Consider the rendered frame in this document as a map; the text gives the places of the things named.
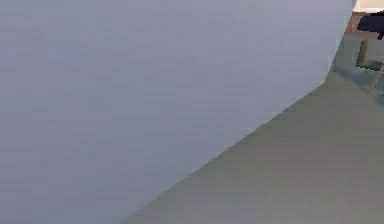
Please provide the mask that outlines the teal patterned rug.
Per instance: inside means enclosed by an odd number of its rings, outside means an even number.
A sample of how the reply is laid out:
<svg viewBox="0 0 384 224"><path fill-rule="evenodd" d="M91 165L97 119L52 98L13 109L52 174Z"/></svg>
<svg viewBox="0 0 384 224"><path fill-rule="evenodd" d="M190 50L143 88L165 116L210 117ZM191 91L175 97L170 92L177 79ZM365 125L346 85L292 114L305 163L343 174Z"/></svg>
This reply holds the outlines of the teal patterned rug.
<svg viewBox="0 0 384 224"><path fill-rule="evenodd" d="M363 90L374 94L378 104L384 108L384 70L356 66L347 78Z"/></svg>

